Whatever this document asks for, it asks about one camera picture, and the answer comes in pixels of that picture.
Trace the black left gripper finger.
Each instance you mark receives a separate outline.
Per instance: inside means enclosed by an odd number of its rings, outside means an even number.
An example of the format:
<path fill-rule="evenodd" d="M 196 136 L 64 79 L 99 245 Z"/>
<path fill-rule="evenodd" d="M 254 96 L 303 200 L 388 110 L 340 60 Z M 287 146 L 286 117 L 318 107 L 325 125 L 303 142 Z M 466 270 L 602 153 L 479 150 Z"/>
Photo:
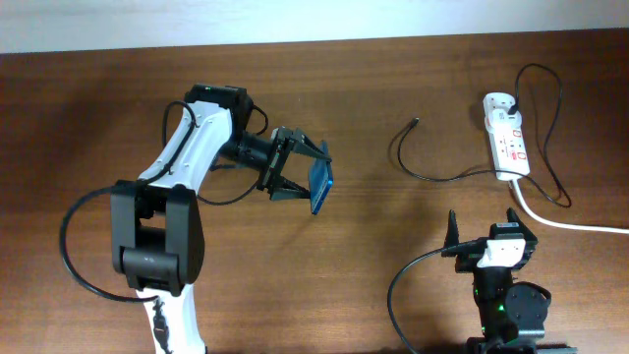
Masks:
<path fill-rule="evenodd" d="M 284 200 L 310 199 L 311 192 L 309 189 L 299 184 L 281 177 L 278 182 L 274 183 L 269 189 L 270 199 L 274 202 Z"/>
<path fill-rule="evenodd" d="M 301 130 L 296 129 L 290 136 L 291 151 L 318 160 L 331 161 L 331 156 L 317 147 L 312 140 Z"/>

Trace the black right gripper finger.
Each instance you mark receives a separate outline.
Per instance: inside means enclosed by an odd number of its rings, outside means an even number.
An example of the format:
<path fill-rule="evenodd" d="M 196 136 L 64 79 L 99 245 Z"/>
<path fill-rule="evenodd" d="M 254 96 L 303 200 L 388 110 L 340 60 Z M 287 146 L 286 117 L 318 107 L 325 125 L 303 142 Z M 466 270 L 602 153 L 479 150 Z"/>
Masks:
<path fill-rule="evenodd" d="M 454 256 L 454 248 L 460 245 L 459 231 L 456 220 L 456 213 L 453 209 L 448 212 L 448 224 L 443 243 L 443 256 Z"/>
<path fill-rule="evenodd" d="M 524 236 L 533 236 L 532 231 L 520 219 L 514 208 L 510 207 L 506 211 L 506 216 L 507 221 L 512 225 L 513 228 L 516 228 Z"/>

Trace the blue samsung smartphone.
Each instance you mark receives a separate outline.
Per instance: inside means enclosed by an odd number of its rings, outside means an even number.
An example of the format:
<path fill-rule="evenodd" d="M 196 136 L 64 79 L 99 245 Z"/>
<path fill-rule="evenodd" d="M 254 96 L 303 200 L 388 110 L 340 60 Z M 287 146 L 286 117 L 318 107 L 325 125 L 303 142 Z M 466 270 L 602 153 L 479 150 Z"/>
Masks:
<path fill-rule="evenodd" d="M 309 169 L 310 202 L 313 215 L 319 214 L 333 182 L 331 162 L 316 159 Z"/>

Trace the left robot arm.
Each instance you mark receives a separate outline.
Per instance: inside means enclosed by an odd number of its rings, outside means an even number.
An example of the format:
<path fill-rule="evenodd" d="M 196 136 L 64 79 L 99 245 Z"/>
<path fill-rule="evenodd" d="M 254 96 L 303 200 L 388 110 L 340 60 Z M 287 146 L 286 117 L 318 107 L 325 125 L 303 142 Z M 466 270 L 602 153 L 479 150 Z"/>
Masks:
<path fill-rule="evenodd" d="M 198 194 L 217 158 L 256 171 L 255 188 L 273 201 L 310 201 L 313 214 L 333 185 L 327 143 L 300 129 L 280 127 L 268 139 L 248 131 L 256 106 L 244 88 L 195 85 L 182 105 L 160 156 L 111 195 L 113 266 L 143 301 L 158 353 L 207 350 L 194 300 L 205 250 Z"/>

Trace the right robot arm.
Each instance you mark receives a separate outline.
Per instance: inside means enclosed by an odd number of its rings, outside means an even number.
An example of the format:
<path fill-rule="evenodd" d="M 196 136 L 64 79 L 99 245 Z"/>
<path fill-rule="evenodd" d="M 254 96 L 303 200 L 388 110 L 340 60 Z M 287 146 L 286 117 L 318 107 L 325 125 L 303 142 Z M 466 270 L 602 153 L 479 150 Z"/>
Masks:
<path fill-rule="evenodd" d="M 462 242 L 456 213 L 448 213 L 444 258 L 455 260 L 457 273 L 473 276 L 473 298 L 479 310 L 483 335 L 470 337 L 465 351 L 471 354 L 576 353 L 563 343 L 541 344 L 551 293 L 532 282 L 517 281 L 515 271 L 531 259 L 537 236 L 513 208 L 507 220 L 494 223 L 486 237 Z"/>

